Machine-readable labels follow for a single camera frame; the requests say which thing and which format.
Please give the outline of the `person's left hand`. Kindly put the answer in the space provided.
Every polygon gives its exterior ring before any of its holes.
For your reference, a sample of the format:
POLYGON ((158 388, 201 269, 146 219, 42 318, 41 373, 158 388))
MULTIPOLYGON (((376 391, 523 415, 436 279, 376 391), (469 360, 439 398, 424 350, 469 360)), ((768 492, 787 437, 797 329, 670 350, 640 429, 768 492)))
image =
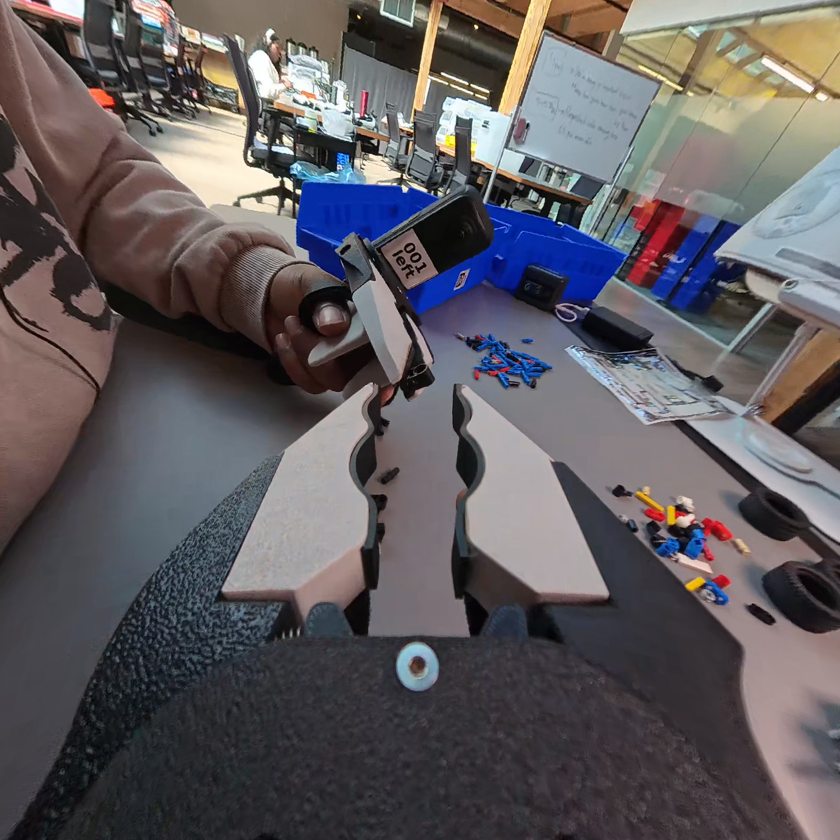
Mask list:
POLYGON ((311 367, 312 349, 326 338, 344 335, 350 313, 344 305, 323 302, 312 311, 313 329, 298 316, 301 300, 311 284, 332 277, 311 263, 297 262, 281 269, 271 281, 266 303, 266 333, 290 379, 310 394, 342 392, 350 380, 373 360, 368 345, 335 360, 311 367))

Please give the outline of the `blue plastic bin with label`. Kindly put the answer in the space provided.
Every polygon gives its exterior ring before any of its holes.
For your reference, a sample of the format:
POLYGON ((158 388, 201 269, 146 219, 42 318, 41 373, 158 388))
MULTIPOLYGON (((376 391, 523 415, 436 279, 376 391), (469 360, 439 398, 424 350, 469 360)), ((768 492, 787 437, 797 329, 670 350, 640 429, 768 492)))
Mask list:
MULTIPOLYGON (((430 194, 398 185, 351 185, 304 182, 297 210, 297 245, 311 262, 343 278, 335 250, 347 235, 374 240, 434 201, 430 194)), ((458 265, 408 291, 418 313, 459 297, 478 287, 490 274, 492 261, 502 256, 502 246, 511 227, 493 219, 492 245, 481 255, 458 265)))

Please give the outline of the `pile of blue lego pins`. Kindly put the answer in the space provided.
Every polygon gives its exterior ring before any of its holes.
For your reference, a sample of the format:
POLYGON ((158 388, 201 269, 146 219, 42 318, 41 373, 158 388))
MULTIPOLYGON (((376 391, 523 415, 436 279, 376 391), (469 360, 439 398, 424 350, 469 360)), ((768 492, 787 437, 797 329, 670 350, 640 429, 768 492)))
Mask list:
POLYGON ((539 381, 553 370, 551 364, 511 346, 491 332, 456 332, 454 337, 478 355, 472 365, 474 383, 484 377, 500 384, 505 390, 522 387, 536 390, 539 381))

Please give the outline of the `blue plastic bag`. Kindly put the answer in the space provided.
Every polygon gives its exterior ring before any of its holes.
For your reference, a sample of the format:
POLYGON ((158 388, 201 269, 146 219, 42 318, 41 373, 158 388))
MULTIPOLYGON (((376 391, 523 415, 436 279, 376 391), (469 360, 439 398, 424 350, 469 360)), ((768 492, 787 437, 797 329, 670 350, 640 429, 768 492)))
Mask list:
POLYGON ((290 177, 301 184, 303 183, 325 183, 344 184, 361 186, 366 184, 366 179, 361 171, 351 164, 343 164, 336 170, 329 170, 326 167, 317 166, 306 161, 295 161, 290 166, 290 177))

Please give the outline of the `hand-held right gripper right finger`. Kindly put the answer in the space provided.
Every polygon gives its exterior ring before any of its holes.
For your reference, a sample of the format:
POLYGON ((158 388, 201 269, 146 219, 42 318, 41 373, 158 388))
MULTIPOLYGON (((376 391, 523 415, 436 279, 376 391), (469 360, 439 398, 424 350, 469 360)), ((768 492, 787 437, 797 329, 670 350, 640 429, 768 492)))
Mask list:
POLYGON ((610 593, 559 477, 559 464, 467 385, 458 438, 451 571, 469 633, 498 607, 604 606, 610 593))

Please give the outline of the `pile of mixed lego pieces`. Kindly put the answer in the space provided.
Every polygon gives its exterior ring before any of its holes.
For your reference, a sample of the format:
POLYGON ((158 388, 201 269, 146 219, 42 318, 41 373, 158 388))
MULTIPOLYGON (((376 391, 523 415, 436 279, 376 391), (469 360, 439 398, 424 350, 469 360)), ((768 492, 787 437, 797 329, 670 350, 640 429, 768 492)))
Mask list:
POLYGON ((673 497, 670 503, 656 501, 651 489, 632 490, 618 484, 608 487, 619 500, 640 505, 638 518, 622 514, 620 522, 633 533, 642 533, 652 551, 661 559, 676 564, 693 577, 684 584, 697 598, 714 606, 730 603, 731 579, 715 571, 717 561, 713 544, 726 544, 740 555, 749 556, 750 548, 720 520, 698 518, 694 501, 686 496, 673 497))

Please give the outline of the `red blue lockers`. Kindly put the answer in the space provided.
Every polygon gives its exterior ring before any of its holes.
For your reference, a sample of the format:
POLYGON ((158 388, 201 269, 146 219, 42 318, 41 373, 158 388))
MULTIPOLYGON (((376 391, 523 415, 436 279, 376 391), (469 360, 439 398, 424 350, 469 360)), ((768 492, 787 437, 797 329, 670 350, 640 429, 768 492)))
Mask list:
POLYGON ((716 253, 740 230, 728 220, 658 199, 638 203, 621 233, 636 235, 615 277, 682 314, 706 316, 724 287, 742 277, 716 253))

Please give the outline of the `whiteboard on stand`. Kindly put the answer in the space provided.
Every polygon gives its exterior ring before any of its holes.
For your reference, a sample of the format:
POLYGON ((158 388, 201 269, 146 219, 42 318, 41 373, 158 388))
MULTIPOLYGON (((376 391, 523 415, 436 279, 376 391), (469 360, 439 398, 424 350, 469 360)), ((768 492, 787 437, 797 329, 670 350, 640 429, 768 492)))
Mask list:
POLYGON ((577 175, 566 191, 594 198, 622 173, 659 89, 651 76, 543 31, 507 136, 490 167, 485 203, 490 203, 499 165, 519 172, 514 154, 577 175), (530 128, 525 143, 516 145, 511 133, 520 117, 530 128))

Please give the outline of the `black cube charger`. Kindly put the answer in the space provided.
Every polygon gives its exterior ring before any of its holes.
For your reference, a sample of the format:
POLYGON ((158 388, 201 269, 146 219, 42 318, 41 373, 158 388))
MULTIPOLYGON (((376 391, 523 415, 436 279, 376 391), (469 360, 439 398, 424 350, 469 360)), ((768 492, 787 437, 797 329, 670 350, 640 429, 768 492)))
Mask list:
POLYGON ((570 277, 545 266, 529 264, 513 292, 514 298, 542 312, 555 313, 570 277))

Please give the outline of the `long wooden desk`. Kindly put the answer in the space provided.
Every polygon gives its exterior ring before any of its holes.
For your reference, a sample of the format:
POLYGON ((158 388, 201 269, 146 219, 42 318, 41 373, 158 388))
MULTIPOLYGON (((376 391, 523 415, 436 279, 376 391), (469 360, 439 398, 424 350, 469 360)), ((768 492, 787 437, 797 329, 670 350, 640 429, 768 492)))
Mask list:
MULTIPOLYGON (((269 106, 266 106, 267 110, 274 110, 282 114, 286 114, 287 116, 291 116, 294 120, 302 119, 307 117, 308 115, 313 116, 319 123, 322 123, 322 113, 317 111, 312 111, 311 109, 300 108, 296 106, 294 103, 284 100, 278 99, 273 101, 269 106)), ((360 137, 365 137, 368 140, 372 140, 374 142, 380 144, 388 144, 390 143, 390 137, 388 134, 381 134, 372 129, 366 128, 356 128, 354 126, 351 127, 353 129, 353 135, 358 135, 360 137)), ((530 190, 536 193, 547 193, 552 196, 555 196, 556 199, 559 200, 569 200, 572 202, 576 202, 582 204, 584 206, 589 206, 594 203, 593 198, 586 198, 584 196, 579 196, 573 192, 566 191, 559 186, 553 185, 548 182, 541 182, 529 178, 527 175, 516 172, 510 171, 508 169, 502 168, 499 165, 497 170, 497 176, 501 176, 504 179, 507 179, 511 182, 515 182, 517 184, 523 185, 528 187, 530 190)))

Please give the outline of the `wooden post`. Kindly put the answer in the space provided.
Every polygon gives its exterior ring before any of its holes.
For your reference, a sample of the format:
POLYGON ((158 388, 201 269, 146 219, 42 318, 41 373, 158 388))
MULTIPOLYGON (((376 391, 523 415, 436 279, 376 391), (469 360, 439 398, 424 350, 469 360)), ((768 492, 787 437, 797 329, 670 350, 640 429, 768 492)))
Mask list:
POLYGON ((426 29, 423 38, 423 49, 419 68, 416 74, 416 86, 413 98, 412 121, 419 111, 424 110, 429 86, 429 73, 431 71, 434 48, 438 34, 440 18, 443 12, 444 2, 431 1, 429 4, 426 20, 426 29))
POLYGON ((551 5, 552 1, 529 3, 498 107, 499 113, 508 117, 513 115, 520 102, 551 5))

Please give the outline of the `black power adapter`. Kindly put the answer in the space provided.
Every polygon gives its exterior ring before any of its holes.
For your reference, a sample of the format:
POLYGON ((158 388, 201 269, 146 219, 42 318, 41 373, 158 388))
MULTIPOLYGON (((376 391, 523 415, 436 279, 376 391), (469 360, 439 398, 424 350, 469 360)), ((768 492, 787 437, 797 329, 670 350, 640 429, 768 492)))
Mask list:
POLYGON ((650 347, 655 334, 650 329, 604 306, 591 308, 583 317, 582 329, 617 351, 640 351, 650 347))

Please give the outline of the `wooden stand leg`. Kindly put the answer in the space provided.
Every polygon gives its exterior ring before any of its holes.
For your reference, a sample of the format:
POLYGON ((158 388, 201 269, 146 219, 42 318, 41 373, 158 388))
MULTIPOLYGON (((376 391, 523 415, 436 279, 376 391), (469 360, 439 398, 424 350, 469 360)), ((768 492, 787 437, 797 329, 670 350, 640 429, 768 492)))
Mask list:
POLYGON ((807 421, 838 397, 839 335, 820 330, 786 365, 763 399, 765 422, 792 428, 807 421))

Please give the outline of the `lego instruction booklet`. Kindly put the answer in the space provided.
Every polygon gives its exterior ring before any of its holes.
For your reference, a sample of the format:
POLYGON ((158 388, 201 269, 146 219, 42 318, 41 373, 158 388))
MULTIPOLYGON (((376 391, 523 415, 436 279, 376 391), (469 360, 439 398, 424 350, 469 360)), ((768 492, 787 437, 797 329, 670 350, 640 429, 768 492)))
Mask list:
POLYGON ((566 353, 644 425, 734 416, 722 399, 657 349, 608 353, 573 344, 566 353))

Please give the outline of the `tan printed hoodie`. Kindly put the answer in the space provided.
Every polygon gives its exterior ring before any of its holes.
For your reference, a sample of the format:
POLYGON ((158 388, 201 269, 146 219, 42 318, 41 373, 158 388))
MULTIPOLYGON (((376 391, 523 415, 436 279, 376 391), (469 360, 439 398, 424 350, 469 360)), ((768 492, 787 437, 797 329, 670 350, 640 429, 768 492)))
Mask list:
POLYGON ((55 482, 98 399, 120 316, 1 118, 1 551, 55 482))

